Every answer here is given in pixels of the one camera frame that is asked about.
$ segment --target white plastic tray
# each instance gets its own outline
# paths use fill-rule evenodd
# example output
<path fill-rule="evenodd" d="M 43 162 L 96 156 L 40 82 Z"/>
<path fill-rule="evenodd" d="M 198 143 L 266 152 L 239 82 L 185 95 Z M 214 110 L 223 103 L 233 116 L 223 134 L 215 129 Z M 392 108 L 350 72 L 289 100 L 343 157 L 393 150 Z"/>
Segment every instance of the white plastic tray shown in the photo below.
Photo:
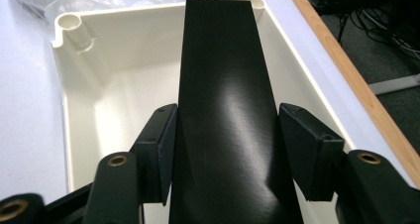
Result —
<path fill-rule="evenodd" d="M 251 1 L 277 106 L 302 106 L 346 138 L 264 1 Z M 93 180 L 101 158 L 128 151 L 155 109 L 177 102 L 184 9 L 173 4 L 56 19 L 52 47 L 71 190 Z M 309 203 L 301 194 L 299 203 L 305 222 L 337 223 L 334 205 Z M 147 205 L 145 211 L 148 223 L 167 223 L 167 207 Z"/>

